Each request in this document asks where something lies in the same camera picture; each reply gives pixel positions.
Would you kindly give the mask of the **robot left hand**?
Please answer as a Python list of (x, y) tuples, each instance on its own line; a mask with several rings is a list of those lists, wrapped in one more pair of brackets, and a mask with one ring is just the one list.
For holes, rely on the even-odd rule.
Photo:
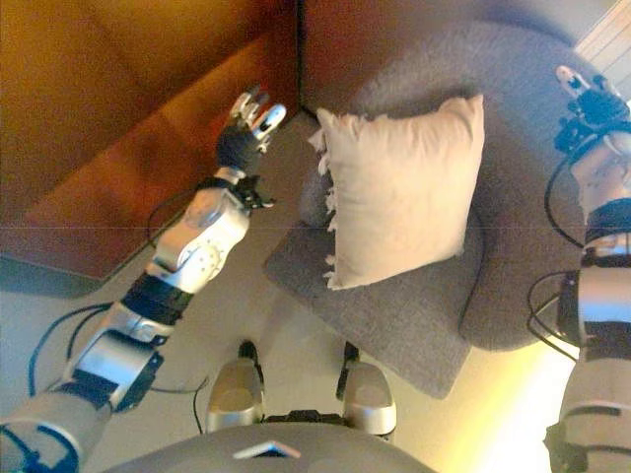
[(233, 103), (215, 148), (219, 168), (253, 174), (274, 133), (287, 115), (282, 103), (266, 108), (269, 94), (259, 85), (247, 88)]

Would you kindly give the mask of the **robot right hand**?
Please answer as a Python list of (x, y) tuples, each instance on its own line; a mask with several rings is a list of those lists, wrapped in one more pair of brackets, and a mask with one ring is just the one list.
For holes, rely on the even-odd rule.
[(568, 110), (571, 118), (559, 120), (560, 132), (555, 147), (564, 153), (578, 149), (589, 138), (614, 131), (630, 131), (630, 107), (602, 75), (591, 81), (566, 65), (555, 71), (561, 88), (571, 97)]

